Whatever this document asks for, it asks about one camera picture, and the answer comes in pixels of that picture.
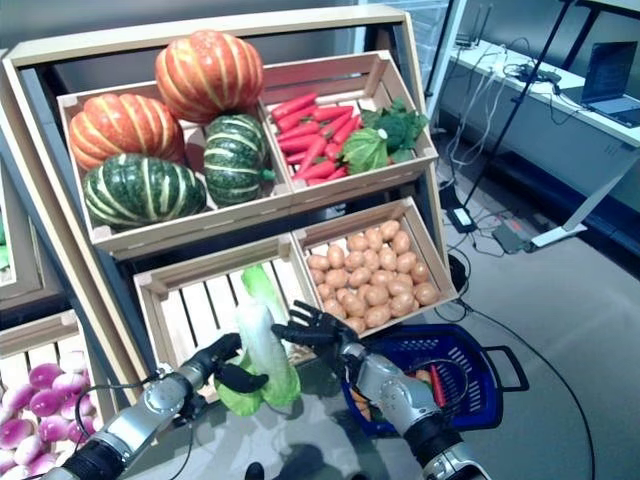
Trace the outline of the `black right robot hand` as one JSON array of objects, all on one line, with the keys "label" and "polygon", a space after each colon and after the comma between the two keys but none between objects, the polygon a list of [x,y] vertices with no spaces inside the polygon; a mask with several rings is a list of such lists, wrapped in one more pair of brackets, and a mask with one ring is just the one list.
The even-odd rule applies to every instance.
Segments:
[{"label": "black right robot hand", "polygon": [[310,347],[327,365],[336,366],[345,345],[358,340],[357,333],[334,315],[295,300],[286,325],[273,324],[272,333],[281,340]]}]

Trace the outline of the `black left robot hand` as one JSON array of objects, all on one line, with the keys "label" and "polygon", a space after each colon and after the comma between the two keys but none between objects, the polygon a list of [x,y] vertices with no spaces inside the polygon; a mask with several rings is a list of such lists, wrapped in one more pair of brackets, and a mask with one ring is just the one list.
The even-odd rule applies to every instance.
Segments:
[{"label": "black left robot hand", "polygon": [[240,335],[226,333],[188,359],[183,368],[189,367],[195,371],[195,379],[190,380],[193,390],[201,389],[211,376],[238,393],[253,393],[265,386],[269,380],[266,374],[251,374],[239,365],[229,363],[237,356],[240,347]]}]

